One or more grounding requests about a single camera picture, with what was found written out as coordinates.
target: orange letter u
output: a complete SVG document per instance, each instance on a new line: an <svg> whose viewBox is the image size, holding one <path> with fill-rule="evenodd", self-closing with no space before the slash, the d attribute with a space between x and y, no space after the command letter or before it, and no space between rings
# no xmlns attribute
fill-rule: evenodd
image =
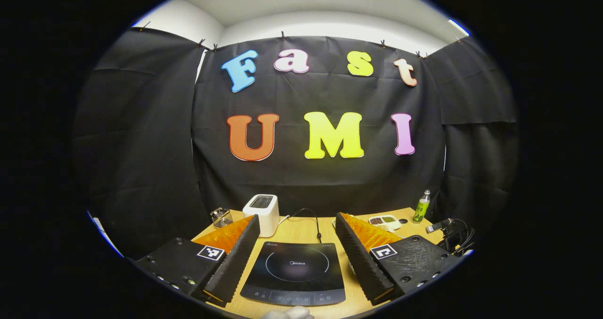
<svg viewBox="0 0 603 319"><path fill-rule="evenodd" d="M262 114L258 122L262 124L262 146L251 149L247 147L247 125L252 121L247 115L235 115L226 120L230 125L230 151L232 155L244 161L260 161L269 157L274 149L274 124L278 121L276 114Z"/></svg>

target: white wall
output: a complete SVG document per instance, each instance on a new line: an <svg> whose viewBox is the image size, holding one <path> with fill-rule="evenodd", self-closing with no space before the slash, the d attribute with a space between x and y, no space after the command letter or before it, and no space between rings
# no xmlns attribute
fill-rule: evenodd
<svg viewBox="0 0 603 319"><path fill-rule="evenodd" d="M171 0L155 8L133 27L142 27L151 21L147 28L159 29L199 42L213 48L220 41L224 26L208 13L184 0Z"/></svg>
<svg viewBox="0 0 603 319"><path fill-rule="evenodd" d="M409 25L349 12L302 11L245 21L222 32L218 46L285 36L336 36L380 43L421 54L431 54L448 43Z"/></svg>

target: white toaster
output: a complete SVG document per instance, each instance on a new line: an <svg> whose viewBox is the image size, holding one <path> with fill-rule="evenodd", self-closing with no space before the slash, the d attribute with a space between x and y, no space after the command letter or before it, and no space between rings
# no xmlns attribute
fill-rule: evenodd
<svg viewBox="0 0 603 319"><path fill-rule="evenodd" d="M254 195L245 207L243 216L246 218L257 214L260 220L260 237L271 237L276 232L280 214L278 214L278 198L276 195Z"/></svg>

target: induction cooktop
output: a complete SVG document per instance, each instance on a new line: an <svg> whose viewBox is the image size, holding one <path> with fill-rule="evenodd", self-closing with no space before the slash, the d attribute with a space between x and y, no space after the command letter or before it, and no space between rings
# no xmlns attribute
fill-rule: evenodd
<svg viewBox="0 0 603 319"><path fill-rule="evenodd" d="M345 291L335 245L265 242L241 296L290 306L343 302Z"/></svg>

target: small container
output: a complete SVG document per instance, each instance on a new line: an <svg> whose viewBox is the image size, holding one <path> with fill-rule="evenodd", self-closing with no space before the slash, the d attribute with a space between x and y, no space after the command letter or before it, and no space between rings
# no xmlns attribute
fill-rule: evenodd
<svg viewBox="0 0 603 319"><path fill-rule="evenodd" d="M217 229L232 224L232 214L230 214L229 209L219 207L218 209L212 211L211 216L213 226Z"/></svg>
<svg viewBox="0 0 603 319"><path fill-rule="evenodd" d="M413 216L413 222L415 224L420 223L427 212L427 207L429 206L429 190L425 190L423 196L419 199L418 205L416 205L415 214Z"/></svg>

